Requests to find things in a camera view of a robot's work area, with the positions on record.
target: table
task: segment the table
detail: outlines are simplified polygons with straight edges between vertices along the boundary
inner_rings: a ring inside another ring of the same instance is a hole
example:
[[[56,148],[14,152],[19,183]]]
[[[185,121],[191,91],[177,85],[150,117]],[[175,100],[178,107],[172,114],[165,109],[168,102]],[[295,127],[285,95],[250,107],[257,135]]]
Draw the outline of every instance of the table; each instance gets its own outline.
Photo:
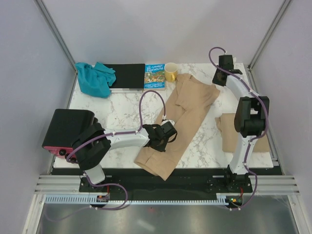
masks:
[[[248,82],[242,63],[236,63]],[[179,74],[190,73],[206,84],[212,84],[215,68],[210,63],[179,64]],[[166,83],[166,90],[159,91],[164,101],[175,88],[175,83]],[[194,136],[189,147],[182,156],[177,168],[226,168],[233,158],[232,153],[222,151],[222,138],[215,124],[215,117],[222,113],[235,113],[238,101],[227,87],[217,86],[221,91],[211,106],[201,127]],[[83,94],[76,82],[70,109],[93,111],[103,128],[129,129],[138,128],[138,103],[142,93],[114,93],[108,98],[97,98]],[[143,123],[152,124],[162,109],[162,102],[156,94],[147,94],[142,102]],[[139,168],[134,160],[139,152],[138,147],[128,147],[109,151],[101,161],[103,168]],[[271,155],[253,153],[250,160],[251,168],[272,168]],[[54,168],[77,168],[78,165],[67,163],[65,159],[56,158]]]

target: yellow mug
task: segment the yellow mug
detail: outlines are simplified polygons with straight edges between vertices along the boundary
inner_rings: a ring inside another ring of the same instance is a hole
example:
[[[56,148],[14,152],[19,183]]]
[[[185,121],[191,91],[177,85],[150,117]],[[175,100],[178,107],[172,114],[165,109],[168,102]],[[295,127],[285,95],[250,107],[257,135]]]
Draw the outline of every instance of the yellow mug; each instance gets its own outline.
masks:
[[[168,82],[174,82],[177,76],[177,65],[169,62],[165,65],[165,78]]]

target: tan towel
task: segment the tan towel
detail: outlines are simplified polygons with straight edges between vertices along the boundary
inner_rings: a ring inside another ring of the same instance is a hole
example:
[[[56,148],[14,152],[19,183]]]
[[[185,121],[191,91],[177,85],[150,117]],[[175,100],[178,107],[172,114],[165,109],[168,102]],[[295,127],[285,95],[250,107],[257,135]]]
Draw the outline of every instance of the tan towel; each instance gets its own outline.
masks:
[[[222,136],[222,150],[224,152],[235,152],[238,132],[234,127],[235,114],[222,114],[221,117],[215,118],[216,126]],[[269,142],[267,136],[260,138],[253,149],[253,152],[269,152]]]
[[[190,74],[178,75],[175,89],[166,102],[167,119],[175,122],[176,140],[167,144],[166,152],[142,148],[135,164],[166,180],[176,168],[219,92],[214,85],[203,84]],[[157,124],[161,123],[162,115],[163,110],[156,119]]]

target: book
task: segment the book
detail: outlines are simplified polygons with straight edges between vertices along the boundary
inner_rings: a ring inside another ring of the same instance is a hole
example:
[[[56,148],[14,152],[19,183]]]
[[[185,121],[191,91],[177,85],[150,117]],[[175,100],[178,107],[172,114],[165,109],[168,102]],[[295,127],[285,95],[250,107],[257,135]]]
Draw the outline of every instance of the book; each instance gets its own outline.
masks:
[[[165,64],[146,64],[144,75],[144,90],[165,90]]]
[[[145,64],[104,64],[115,70],[112,93],[139,93],[144,88]]]

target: teal cloth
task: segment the teal cloth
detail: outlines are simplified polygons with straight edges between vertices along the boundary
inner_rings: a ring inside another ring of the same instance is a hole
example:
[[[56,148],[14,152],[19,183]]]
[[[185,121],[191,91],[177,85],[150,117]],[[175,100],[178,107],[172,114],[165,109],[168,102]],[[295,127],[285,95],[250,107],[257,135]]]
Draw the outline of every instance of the teal cloth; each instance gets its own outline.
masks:
[[[85,62],[75,64],[78,71],[80,90],[93,97],[107,98],[111,91],[109,86],[116,80],[115,71],[97,62],[94,67]]]

